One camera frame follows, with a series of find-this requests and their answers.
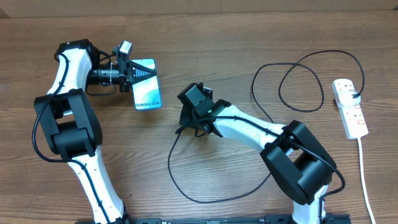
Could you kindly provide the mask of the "blue Galaxy smartphone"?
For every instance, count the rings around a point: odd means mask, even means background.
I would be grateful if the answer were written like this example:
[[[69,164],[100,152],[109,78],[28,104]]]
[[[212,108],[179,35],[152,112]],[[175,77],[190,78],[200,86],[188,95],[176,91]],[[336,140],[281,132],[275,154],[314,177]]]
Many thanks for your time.
[[[156,69],[153,58],[131,60],[132,67],[143,66]],[[134,107],[138,111],[154,110],[162,107],[162,98],[160,94],[159,81],[157,76],[146,79],[142,82],[132,85],[132,94],[134,98]]]

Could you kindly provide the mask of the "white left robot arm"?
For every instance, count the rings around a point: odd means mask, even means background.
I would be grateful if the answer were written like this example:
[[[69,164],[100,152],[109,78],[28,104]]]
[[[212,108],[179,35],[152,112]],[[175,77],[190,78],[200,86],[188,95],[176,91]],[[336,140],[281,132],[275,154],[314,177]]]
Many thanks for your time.
[[[68,164],[78,177],[93,211],[93,223],[133,223],[106,171],[100,123],[86,97],[88,85],[119,87],[132,91],[137,110],[160,108],[157,69],[152,58],[129,58],[132,44],[123,41],[114,48],[116,63],[102,63],[111,56],[88,39],[61,43],[54,54],[59,68],[46,95],[37,97],[37,117],[32,144],[37,151],[37,128],[44,132],[58,163]]]

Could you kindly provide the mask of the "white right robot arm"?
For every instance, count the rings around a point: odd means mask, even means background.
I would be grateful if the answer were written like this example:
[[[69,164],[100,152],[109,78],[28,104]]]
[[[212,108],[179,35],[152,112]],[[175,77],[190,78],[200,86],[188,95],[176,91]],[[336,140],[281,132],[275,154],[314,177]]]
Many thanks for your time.
[[[181,127],[235,139],[257,151],[277,185],[293,201],[291,214],[266,215],[264,223],[351,223],[349,215],[325,211],[332,176],[341,177],[335,161],[303,123],[268,123],[240,111],[225,100],[213,101],[202,83],[191,83],[177,98],[183,108]]]

